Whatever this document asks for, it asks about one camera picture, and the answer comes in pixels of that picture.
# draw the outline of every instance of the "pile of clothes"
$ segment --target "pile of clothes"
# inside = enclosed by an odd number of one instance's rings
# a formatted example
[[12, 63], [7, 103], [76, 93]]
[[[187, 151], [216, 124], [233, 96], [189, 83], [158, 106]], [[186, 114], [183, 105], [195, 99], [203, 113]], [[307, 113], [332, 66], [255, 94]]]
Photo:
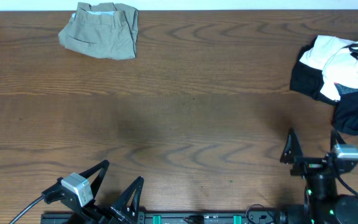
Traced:
[[135, 58], [138, 10], [125, 4], [79, 2], [59, 33], [67, 49], [95, 58]]
[[358, 135], [358, 41], [319, 35], [301, 49], [290, 89], [335, 105], [333, 126]]

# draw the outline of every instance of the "wood grain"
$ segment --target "wood grain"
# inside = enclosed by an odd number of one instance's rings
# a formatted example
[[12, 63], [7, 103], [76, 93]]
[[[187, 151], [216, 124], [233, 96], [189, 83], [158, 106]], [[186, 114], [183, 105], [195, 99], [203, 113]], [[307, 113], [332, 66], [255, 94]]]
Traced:
[[[103, 159], [101, 203], [138, 175], [147, 210], [301, 203], [304, 180], [278, 161], [287, 130], [322, 156], [333, 108], [289, 91], [291, 68], [318, 34], [358, 40], [358, 11], [140, 12], [125, 61], [60, 46], [70, 15], [0, 12], [0, 223]], [[358, 166], [344, 179], [358, 190]], [[59, 210], [40, 203], [20, 223]]]

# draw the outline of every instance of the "gray cloth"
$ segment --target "gray cloth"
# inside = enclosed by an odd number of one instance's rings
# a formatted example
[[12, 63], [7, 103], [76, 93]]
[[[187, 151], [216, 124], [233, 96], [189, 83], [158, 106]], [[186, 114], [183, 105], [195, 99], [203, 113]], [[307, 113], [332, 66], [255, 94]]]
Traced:
[[59, 41], [67, 49], [95, 58], [135, 58], [137, 18], [137, 9], [125, 4], [79, 2]]

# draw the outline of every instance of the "brown wooden surface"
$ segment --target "brown wooden surface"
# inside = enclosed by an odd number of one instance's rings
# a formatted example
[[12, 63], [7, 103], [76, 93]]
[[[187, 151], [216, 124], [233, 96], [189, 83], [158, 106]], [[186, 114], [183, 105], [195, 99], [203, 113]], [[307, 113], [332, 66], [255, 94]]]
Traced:
[[[287, 129], [323, 156], [333, 108], [289, 91], [291, 68], [318, 34], [358, 40], [358, 11], [140, 12], [125, 61], [60, 46], [71, 13], [0, 12], [0, 223], [103, 159], [102, 203], [138, 175], [148, 210], [302, 202], [278, 161]], [[343, 178], [358, 190], [358, 166]], [[64, 209], [40, 203], [20, 223]]]

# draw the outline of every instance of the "white wall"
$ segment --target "white wall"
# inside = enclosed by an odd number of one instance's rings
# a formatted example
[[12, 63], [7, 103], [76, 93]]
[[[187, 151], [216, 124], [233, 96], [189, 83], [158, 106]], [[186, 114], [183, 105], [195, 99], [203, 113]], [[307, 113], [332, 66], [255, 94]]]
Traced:
[[[74, 11], [78, 1], [105, 0], [0, 0], [0, 11]], [[358, 9], [358, 0], [117, 0], [139, 10], [220, 9]]]

